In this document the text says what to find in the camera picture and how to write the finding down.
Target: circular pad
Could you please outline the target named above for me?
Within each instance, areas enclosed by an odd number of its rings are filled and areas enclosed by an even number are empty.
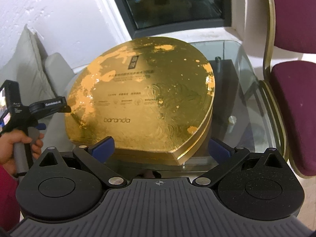
[[[282,187],[269,179],[250,180],[245,189],[252,197],[262,200],[274,199],[282,193]]]
[[[58,198],[70,194],[75,189],[75,182],[64,177],[54,177],[43,181],[39,191],[46,197]]]

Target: gray cushion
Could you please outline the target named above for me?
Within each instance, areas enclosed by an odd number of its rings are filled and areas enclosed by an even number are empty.
[[[0,85],[6,79],[19,83],[23,105],[55,98],[43,71],[35,38],[26,26],[22,31],[13,57],[0,69]]]
[[[76,74],[68,83],[62,96],[68,98],[68,94],[72,88],[72,85],[74,84],[80,73],[81,72]],[[75,145],[69,140],[66,133],[64,113],[56,113],[53,115],[53,118],[47,127],[43,143],[44,146],[42,151],[50,146],[56,147],[59,151],[71,151],[75,147]]]
[[[65,88],[75,76],[73,70],[59,53],[49,55],[45,60],[45,72],[58,96],[63,96]]]

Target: dark window pane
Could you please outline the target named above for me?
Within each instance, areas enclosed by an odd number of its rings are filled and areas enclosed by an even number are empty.
[[[126,0],[138,29],[193,20],[223,19],[222,0]]]

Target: gold box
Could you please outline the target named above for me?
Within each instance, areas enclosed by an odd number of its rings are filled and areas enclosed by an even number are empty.
[[[68,96],[66,131],[87,145],[112,136],[122,161],[181,165],[206,137],[214,91],[212,67],[192,45],[135,39],[82,71]]]

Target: gray handle grip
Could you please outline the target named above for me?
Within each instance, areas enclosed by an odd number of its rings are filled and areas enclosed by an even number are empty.
[[[40,132],[34,128],[34,127],[29,127],[27,129],[28,131],[28,136],[32,138],[32,141],[30,143],[30,146],[32,146],[37,139],[40,136]],[[27,161],[27,151],[25,150],[25,144],[22,142],[17,142],[13,145],[13,156],[15,160],[15,166],[16,166],[16,173],[18,175],[24,174],[29,170],[29,163]]]

